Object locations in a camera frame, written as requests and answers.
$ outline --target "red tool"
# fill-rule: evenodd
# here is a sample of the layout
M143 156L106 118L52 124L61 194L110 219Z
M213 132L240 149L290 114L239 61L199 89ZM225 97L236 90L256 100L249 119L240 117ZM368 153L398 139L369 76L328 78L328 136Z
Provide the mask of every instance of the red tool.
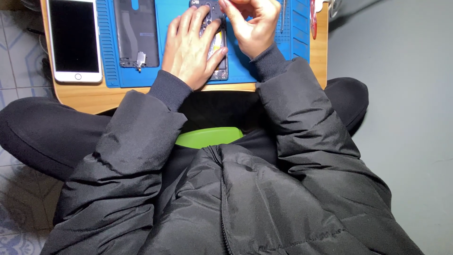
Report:
M310 0L310 29L312 31L313 39L316 39L316 33L318 31L318 20L316 18L314 2L315 0Z

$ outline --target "phone screen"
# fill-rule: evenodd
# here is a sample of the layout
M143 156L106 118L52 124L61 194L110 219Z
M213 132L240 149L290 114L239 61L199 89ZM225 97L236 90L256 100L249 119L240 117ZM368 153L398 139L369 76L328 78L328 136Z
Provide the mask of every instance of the phone screen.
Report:
M49 0L55 69L98 73L92 2Z

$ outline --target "phone back cover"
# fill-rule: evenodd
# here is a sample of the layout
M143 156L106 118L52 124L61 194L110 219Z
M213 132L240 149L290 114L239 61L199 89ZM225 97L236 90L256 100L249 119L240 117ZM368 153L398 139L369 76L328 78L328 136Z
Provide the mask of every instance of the phone back cover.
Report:
M118 51L121 67L135 67L137 53L146 54L146 67L159 66L156 10L154 0L114 0Z

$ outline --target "green stool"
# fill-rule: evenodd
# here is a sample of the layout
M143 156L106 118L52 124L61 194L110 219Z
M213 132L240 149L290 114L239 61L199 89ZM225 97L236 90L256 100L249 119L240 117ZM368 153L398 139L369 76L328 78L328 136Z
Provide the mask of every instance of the green stool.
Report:
M176 144L201 149L210 145L228 144L243 136L236 127L205 128L179 135Z

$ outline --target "wooden desk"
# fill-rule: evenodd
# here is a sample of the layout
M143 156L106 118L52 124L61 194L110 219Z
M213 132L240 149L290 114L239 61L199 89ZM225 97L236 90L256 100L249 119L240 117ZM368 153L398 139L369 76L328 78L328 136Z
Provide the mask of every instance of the wooden desk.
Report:
M49 23L47 19L46 0L41 0L44 30L47 48L50 52ZM310 66L316 78L324 88L327 84L327 40L328 40L328 3L318 13L318 35L316 40L310 37ZM135 89L146 93L149 88L108 88L103 79L98 84L81 83L81 85L62 85L53 80L55 94L58 100L80 112L97 114L118 107L126 92ZM254 83L206 85L202 91L236 90L255 91Z

